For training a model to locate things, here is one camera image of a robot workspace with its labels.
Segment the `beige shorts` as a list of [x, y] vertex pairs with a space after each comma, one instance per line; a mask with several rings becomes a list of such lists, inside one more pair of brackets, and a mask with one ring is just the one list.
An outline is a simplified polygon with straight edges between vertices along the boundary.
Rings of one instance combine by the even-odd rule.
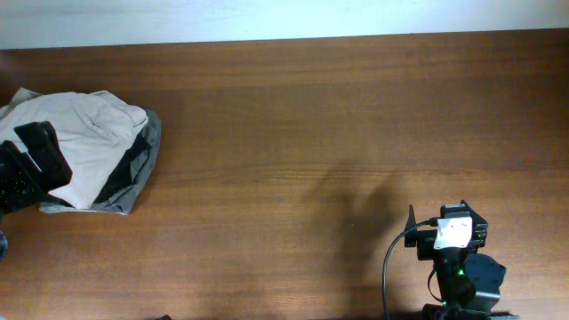
[[21, 88], [1, 108], [1, 140], [24, 149], [14, 128], [49, 122], [72, 177], [68, 185], [50, 192], [77, 209], [89, 207], [127, 149], [148, 123], [145, 110], [110, 92], [62, 92], [36, 96]]

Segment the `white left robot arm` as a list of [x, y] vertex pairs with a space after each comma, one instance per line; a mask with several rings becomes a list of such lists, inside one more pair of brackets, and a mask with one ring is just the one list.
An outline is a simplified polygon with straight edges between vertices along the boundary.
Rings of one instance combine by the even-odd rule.
[[25, 151], [10, 140], [1, 143], [1, 214], [44, 201], [50, 191], [66, 186], [72, 170], [62, 154], [56, 131], [49, 122], [14, 128]]

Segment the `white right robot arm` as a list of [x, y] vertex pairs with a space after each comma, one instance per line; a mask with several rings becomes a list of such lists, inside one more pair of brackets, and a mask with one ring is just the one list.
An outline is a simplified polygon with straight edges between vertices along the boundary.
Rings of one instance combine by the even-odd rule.
[[430, 261], [430, 277], [437, 279], [438, 303], [426, 304], [424, 319], [490, 319], [501, 298], [507, 269], [481, 254], [488, 222], [466, 201], [446, 204], [437, 217], [419, 223], [412, 207], [404, 229], [406, 247], [417, 249], [417, 258]]

